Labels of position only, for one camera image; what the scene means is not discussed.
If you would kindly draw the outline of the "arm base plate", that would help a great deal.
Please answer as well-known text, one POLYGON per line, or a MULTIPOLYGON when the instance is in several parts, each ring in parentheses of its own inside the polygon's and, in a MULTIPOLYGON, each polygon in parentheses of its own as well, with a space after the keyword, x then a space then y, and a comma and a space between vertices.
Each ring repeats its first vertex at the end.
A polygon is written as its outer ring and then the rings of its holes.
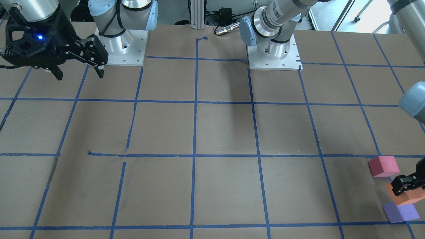
POLYGON ((251 70, 303 70, 294 35, 286 43, 268 41, 246 48, 251 70))
POLYGON ((142 67, 149 33, 149 31, 127 29, 116 38, 98 36, 108 52, 106 65, 142 67))

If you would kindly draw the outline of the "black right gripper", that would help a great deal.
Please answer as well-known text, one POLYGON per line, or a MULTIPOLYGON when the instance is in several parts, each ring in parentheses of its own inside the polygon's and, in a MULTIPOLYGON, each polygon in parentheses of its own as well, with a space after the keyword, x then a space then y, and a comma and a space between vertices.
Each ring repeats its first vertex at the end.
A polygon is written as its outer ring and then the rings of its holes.
POLYGON ((108 52, 98 36, 77 36, 63 9, 36 22, 25 20, 20 9, 12 9, 2 57, 14 66, 49 67, 58 81, 63 79, 58 65, 67 59, 93 66, 100 78, 104 77, 102 67, 108 63, 108 52))

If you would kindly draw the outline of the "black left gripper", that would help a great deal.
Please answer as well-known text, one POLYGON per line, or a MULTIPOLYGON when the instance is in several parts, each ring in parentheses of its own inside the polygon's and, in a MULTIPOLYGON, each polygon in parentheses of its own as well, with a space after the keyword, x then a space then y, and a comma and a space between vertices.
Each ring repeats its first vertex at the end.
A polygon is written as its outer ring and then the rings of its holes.
POLYGON ((415 173, 405 176, 396 176, 391 182, 392 192, 399 196, 404 192, 414 189, 425 188, 425 158, 422 158, 416 164, 415 173))

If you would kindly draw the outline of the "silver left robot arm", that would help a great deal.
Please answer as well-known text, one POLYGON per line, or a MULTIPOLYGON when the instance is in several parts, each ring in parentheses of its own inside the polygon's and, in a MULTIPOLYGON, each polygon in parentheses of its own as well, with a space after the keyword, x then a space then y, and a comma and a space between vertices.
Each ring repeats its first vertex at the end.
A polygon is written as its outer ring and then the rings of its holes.
MULTIPOLYGON (((294 27, 289 21, 306 12, 316 0, 275 0, 254 11, 240 21, 240 36, 247 46, 256 46, 285 36, 290 38, 294 27)), ((424 60, 424 1, 389 0, 392 14, 399 20, 405 33, 424 60)), ((412 118, 424 123, 424 82, 413 85, 398 102, 398 106, 412 118)), ((408 176, 397 176, 392 192, 400 196, 409 190, 424 188, 424 160, 416 164, 416 171, 408 176)))

